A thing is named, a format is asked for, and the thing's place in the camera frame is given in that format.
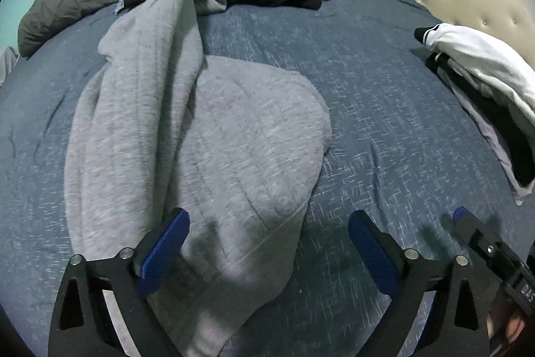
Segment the person right hand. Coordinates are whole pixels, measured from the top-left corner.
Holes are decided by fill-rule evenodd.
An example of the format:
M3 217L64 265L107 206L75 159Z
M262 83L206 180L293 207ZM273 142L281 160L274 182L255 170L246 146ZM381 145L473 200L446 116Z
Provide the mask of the person right hand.
M516 303L508 297L496 296L486 318L491 351L508 349L519 338L525 325L524 315Z

